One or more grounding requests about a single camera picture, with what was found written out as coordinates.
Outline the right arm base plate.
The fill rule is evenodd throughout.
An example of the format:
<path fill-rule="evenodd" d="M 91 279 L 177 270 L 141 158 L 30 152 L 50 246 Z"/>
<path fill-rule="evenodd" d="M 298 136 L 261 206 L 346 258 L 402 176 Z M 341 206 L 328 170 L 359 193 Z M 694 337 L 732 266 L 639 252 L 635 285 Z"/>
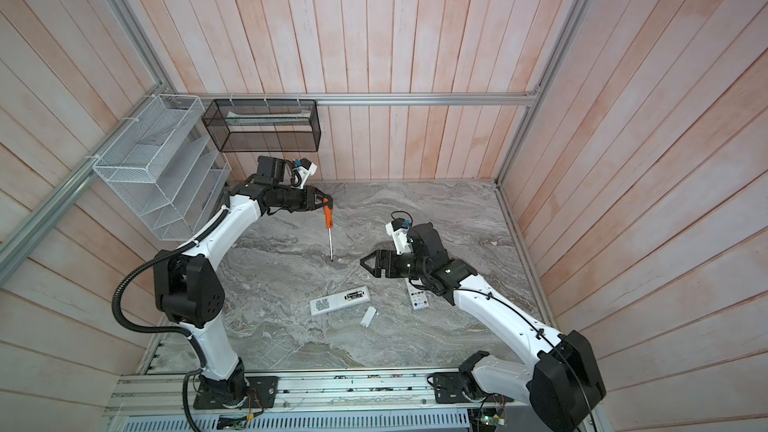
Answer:
<path fill-rule="evenodd" d="M 430 374 L 427 383 L 433 388 L 438 404 L 514 403 L 514 398 L 502 394 L 504 379 L 504 375 L 489 370 L 481 370 L 478 376 L 473 372 L 454 371 Z"/>

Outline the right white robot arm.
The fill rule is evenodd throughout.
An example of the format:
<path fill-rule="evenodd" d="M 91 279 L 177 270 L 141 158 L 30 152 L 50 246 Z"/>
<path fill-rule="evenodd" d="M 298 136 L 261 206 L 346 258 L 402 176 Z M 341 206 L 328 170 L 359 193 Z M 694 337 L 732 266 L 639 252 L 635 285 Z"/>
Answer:
<path fill-rule="evenodd" d="M 460 371 L 482 398 L 502 395 L 532 407 L 552 431 L 575 431 L 606 396 L 592 346 L 581 333 L 564 334 L 534 319 L 496 291 L 460 259 L 376 250 L 360 259 L 376 278 L 418 279 L 421 286 L 466 312 L 499 337 L 520 359 L 483 351 Z"/>

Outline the aluminium frame bar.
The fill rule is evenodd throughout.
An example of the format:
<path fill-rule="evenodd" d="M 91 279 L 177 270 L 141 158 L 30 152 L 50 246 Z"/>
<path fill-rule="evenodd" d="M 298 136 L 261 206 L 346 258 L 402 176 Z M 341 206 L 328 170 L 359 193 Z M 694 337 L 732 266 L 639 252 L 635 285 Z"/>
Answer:
<path fill-rule="evenodd" d="M 63 218 L 75 202 L 94 181 L 94 164 L 106 150 L 127 130 L 138 115 L 158 95 L 166 92 L 168 85 L 160 82 L 149 89 L 133 106 L 128 115 L 118 120 L 114 129 L 103 138 L 71 171 L 66 179 L 48 194 L 43 203 L 16 227 L 1 245 L 1 285 L 16 273 L 22 263 L 40 245 L 47 234 Z"/>
<path fill-rule="evenodd" d="M 481 93 L 261 93 L 261 94 L 169 94 L 182 100 L 248 100 L 266 105 L 298 104 L 311 101 L 317 106 L 531 106 L 538 100 L 535 92 Z"/>

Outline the aluminium mounting rail front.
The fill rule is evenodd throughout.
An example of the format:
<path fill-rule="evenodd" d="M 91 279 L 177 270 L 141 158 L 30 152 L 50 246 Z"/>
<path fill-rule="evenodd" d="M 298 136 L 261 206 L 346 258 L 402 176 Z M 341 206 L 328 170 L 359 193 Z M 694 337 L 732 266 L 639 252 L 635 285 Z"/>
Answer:
<path fill-rule="evenodd" d="M 275 376 L 268 412 L 437 409 L 428 377 L 451 368 L 385 368 L 250 372 Z M 106 417 L 182 414 L 181 374 L 124 376 L 104 409 Z"/>

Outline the white battery cover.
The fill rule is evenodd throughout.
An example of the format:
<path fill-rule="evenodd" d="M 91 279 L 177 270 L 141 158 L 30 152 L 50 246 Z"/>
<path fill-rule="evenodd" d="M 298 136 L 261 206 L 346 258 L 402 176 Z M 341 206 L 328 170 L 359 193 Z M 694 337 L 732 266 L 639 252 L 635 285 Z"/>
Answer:
<path fill-rule="evenodd" d="M 376 315 L 377 315 L 377 309 L 373 306 L 369 306 L 360 321 L 360 325 L 364 328 L 368 328 L 371 325 L 373 319 L 376 317 Z"/>

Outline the aluminium frame bar back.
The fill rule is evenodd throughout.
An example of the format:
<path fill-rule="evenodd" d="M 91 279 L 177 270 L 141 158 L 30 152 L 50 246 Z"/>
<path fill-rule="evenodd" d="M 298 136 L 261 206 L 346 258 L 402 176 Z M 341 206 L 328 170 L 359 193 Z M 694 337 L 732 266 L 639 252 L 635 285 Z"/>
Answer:
<path fill-rule="evenodd" d="M 535 92 L 481 93 L 261 93 L 261 94 L 169 94 L 182 100 L 248 100 L 266 105 L 298 104 L 311 101 L 317 106 L 531 106 L 538 100 Z"/>

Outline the white remote control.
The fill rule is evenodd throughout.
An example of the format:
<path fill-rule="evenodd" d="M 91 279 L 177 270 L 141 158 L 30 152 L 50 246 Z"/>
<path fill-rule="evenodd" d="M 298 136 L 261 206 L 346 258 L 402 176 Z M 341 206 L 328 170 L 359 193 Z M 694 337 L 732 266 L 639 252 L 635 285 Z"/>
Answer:
<path fill-rule="evenodd" d="M 311 300 L 310 313 L 317 316 L 369 302 L 369 289 L 367 286 L 361 286 Z"/>
<path fill-rule="evenodd" d="M 409 301 L 414 311 L 425 310 L 429 308 L 427 290 L 420 280 L 406 279 L 406 286 L 409 295 Z"/>

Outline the aluminium frame bar left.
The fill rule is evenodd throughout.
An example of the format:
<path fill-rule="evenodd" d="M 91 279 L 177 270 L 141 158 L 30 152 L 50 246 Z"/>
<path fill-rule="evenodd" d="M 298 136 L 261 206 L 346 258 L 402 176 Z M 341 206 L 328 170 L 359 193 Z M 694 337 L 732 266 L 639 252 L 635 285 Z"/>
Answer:
<path fill-rule="evenodd" d="M 138 115 L 158 95 L 166 92 L 168 85 L 160 82 L 149 89 L 133 106 L 128 115 L 118 120 L 114 129 L 103 138 L 71 171 L 66 179 L 48 194 L 43 203 L 16 227 L 1 245 L 1 285 L 16 273 L 22 263 L 40 245 L 47 234 L 63 218 L 75 202 L 94 181 L 94 164 L 106 150 L 127 130 Z"/>

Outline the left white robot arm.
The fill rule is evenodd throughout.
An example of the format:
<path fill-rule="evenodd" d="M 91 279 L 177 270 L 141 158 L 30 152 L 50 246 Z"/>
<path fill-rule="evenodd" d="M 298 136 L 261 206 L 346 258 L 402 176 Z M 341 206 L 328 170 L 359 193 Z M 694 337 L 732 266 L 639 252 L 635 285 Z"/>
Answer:
<path fill-rule="evenodd" d="M 242 405 L 248 393 L 242 359 L 223 322 L 225 290 L 216 270 L 246 229 L 279 211 L 323 209 L 332 223 L 333 198 L 314 186 L 294 188 L 252 179 L 235 187 L 220 212 L 185 243 L 186 251 L 153 266 L 160 287 L 156 305 L 178 325 L 200 362 L 200 390 L 227 408 Z"/>

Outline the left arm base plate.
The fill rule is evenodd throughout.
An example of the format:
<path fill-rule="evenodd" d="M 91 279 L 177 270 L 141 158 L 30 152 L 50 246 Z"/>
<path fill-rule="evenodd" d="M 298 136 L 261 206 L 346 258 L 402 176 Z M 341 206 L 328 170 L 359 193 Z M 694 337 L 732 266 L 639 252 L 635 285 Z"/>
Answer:
<path fill-rule="evenodd" d="M 214 381 L 200 377 L 193 407 L 196 410 L 270 409 L 278 391 L 277 376 L 246 376 Z"/>

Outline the orange handled screwdriver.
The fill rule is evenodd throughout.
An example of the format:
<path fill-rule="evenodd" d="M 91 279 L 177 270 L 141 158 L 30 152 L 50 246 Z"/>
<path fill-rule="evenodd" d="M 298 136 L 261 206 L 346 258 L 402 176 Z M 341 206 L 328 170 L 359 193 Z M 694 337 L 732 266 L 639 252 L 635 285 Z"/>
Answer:
<path fill-rule="evenodd" d="M 323 213 L 325 218 L 325 226 L 328 233 L 329 259 L 333 261 L 334 260 L 334 248 L 333 248 L 334 221 L 333 221 L 333 202 L 330 198 L 326 198 L 323 201 Z"/>

